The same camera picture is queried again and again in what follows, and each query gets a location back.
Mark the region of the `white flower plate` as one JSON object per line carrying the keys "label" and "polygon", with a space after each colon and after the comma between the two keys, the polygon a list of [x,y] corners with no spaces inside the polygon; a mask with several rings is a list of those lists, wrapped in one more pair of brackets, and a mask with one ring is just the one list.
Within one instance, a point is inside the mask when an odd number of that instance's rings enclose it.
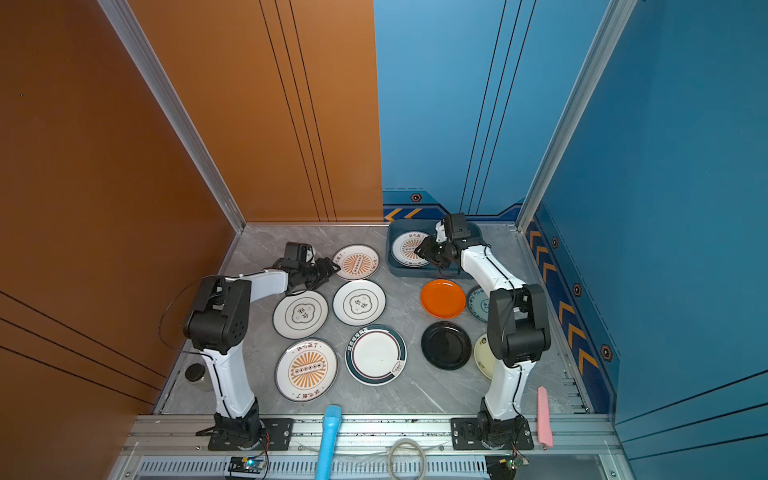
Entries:
{"label": "white flower plate", "polygon": [[381,317],[386,303],[386,294],[377,283],[354,280],[337,290],[333,298],[333,311],[345,325],[364,326]]}
{"label": "white flower plate", "polygon": [[317,333],[329,316],[328,302],[315,291],[283,298],[273,313],[273,327],[282,337],[292,340],[308,338]]}

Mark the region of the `orange plastic plate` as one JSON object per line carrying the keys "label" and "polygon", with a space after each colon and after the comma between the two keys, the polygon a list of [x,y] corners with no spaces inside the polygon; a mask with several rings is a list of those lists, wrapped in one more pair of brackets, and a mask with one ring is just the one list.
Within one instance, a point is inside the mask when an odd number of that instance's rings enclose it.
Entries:
{"label": "orange plastic plate", "polygon": [[436,279],[428,282],[420,293],[420,302],[431,316],[449,320],[458,317],[466,308],[466,297],[455,282]]}

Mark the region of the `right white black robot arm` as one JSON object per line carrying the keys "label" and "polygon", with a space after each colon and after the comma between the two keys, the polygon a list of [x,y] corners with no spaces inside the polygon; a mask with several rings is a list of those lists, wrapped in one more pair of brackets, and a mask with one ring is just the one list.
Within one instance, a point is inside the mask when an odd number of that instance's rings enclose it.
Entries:
{"label": "right white black robot arm", "polygon": [[486,336],[496,363],[477,415],[480,441],[491,449],[531,450],[522,395],[535,363],[551,346],[546,292],[503,266],[463,214],[445,216],[435,230],[416,247],[417,256],[438,268],[457,264],[489,300]]}

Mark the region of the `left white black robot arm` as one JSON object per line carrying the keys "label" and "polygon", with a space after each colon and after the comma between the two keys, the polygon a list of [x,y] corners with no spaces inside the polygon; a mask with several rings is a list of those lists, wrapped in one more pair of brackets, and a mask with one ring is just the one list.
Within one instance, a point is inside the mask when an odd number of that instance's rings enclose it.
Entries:
{"label": "left white black robot arm", "polygon": [[183,333],[194,353],[204,359],[215,393],[214,425],[197,433],[210,438],[211,450],[267,446],[268,430],[261,422],[242,352],[251,303],[298,287],[315,290],[340,270],[330,258],[317,258],[311,245],[289,242],[284,255],[269,268],[201,279]]}

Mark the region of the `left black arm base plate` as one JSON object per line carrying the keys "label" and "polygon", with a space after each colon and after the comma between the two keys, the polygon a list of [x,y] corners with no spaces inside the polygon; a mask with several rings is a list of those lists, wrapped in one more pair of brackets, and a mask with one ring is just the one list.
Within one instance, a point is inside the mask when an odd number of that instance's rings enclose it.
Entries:
{"label": "left black arm base plate", "polygon": [[291,442],[294,420],[292,418],[267,418],[261,420],[262,430],[255,439],[238,438],[232,433],[213,433],[207,449],[210,451],[268,452],[287,451]]}

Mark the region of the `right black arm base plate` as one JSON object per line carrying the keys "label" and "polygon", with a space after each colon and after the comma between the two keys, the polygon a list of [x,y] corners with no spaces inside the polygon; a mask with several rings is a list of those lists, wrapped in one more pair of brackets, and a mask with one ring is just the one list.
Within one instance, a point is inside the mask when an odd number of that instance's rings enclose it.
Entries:
{"label": "right black arm base plate", "polygon": [[534,449],[532,429],[525,417],[490,422],[477,418],[452,418],[451,435],[454,450],[522,450]]}

